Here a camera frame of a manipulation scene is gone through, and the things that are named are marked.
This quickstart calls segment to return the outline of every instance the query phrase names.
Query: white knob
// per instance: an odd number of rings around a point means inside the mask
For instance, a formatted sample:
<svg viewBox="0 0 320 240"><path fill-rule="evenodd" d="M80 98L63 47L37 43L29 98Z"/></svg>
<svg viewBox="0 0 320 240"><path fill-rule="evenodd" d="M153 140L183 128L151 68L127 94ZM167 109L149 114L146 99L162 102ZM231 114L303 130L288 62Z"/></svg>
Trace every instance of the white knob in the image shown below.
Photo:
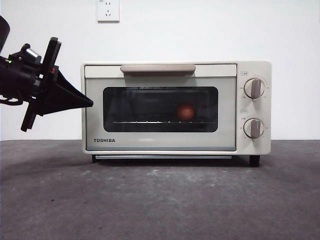
<svg viewBox="0 0 320 240"><path fill-rule="evenodd" d="M256 118L251 118L243 126L244 133L252 139L259 138L264 133L264 124Z"/></svg>
<svg viewBox="0 0 320 240"><path fill-rule="evenodd" d="M264 91L265 85L259 78L252 78L244 85L244 92L251 99L259 98Z"/></svg>

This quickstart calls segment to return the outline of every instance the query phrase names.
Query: oven door handle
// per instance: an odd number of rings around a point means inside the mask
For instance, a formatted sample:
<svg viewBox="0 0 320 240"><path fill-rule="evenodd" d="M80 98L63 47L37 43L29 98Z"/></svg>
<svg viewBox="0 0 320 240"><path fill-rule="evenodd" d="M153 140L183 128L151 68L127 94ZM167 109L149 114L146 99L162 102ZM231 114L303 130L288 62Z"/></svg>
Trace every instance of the oven door handle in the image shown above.
<svg viewBox="0 0 320 240"><path fill-rule="evenodd" d="M194 74L193 64L132 64L122 65L121 72L125 76L186 76Z"/></svg>

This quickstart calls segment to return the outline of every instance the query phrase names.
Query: oven rack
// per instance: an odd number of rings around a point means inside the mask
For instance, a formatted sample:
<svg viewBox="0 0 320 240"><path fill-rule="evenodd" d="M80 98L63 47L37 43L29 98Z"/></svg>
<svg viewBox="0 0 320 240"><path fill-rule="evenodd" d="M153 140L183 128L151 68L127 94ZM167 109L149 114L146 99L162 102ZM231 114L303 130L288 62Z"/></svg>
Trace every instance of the oven rack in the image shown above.
<svg viewBox="0 0 320 240"><path fill-rule="evenodd" d="M113 121L113 124L213 124L206 121Z"/></svg>

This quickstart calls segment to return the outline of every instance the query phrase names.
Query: toaster oven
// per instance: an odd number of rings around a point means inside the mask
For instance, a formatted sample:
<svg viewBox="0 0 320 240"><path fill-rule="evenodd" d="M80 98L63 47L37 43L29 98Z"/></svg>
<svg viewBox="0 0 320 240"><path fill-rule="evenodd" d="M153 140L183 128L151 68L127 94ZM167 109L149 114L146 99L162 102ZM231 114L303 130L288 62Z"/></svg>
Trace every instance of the toaster oven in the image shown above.
<svg viewBox="0 0 320 240"><path fill-rule="evenodd" d="M229 159L271 151L268 61L81 66L82 149L101 159Z"/></svg>

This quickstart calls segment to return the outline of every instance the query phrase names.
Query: wall socket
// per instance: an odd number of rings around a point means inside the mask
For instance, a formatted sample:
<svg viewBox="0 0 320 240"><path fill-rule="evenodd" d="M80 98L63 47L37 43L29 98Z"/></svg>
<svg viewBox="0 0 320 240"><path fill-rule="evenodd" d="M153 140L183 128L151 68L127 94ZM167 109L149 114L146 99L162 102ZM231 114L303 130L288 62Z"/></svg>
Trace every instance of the wall socket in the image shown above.
<svg viewBox="0 0 320 240"><path fill-rule="evenodd" d="M96 20L98 22L120 21L120 0L96 0Z"/></svg>

